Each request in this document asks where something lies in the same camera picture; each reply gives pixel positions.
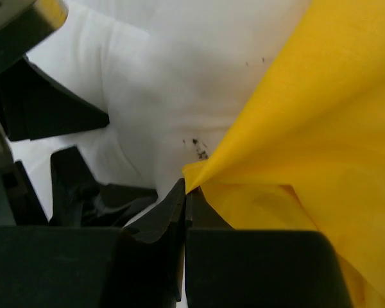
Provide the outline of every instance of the yellow fabric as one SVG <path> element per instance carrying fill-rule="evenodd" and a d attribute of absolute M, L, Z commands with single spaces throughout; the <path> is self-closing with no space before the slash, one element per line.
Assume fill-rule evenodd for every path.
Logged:
<path fill-rule="evenodd" d="M 323 232 L 385 307 L 385 0 L 315 0 L 187 190 L 236 228 Z"/>

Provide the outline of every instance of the yellow cloth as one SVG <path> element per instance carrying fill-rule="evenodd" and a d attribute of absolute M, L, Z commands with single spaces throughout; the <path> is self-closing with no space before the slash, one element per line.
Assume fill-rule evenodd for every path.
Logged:
<path fill-rule="evenodd" d="M 184 175 L 233 227 L 323 232 L 354 307 L 385 307 L 385 0 L 315 0 Z"/>

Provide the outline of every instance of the white cloth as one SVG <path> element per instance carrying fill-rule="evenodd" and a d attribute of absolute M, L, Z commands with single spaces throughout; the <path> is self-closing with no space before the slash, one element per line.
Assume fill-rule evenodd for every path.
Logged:
<path fill-rule="evenodd" d="M 99 181 L 156 187 L 163 198 L 184 165 L 214 151 L 309 0 L 67 3 L 66 24 L 28 56 L 108 111 L 111 125 L 12 144 L 49 216 L 49 157 L 73 144 Z"/>

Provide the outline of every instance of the white surface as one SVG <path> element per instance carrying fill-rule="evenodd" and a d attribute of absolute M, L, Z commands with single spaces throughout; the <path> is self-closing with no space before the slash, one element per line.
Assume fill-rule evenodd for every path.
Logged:
<path fill-rule="evenodd" d="M 72 144 L 98 180 L 156 187 L 163 198 L 198 160 L 193 139 L 214 151 L 309 0 L 68 3 L 66 25 L 30 60 L 108 111 L 111 125 L 12 144 L 49 216 L 49 156 Z"/>

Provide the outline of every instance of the white fabric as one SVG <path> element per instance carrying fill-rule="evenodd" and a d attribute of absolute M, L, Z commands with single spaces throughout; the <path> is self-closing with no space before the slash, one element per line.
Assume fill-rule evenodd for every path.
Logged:
<path fill-rule="evenodd" d="M 12 144 L 49 216 L 49 156 L 72 144 L 99 181 L 156 187 L 163 198 L 183 165 L 214 151 L 309 0 L 68 4 L 66 24 L 29 58 L 108 111 L 111 125 Z"/>

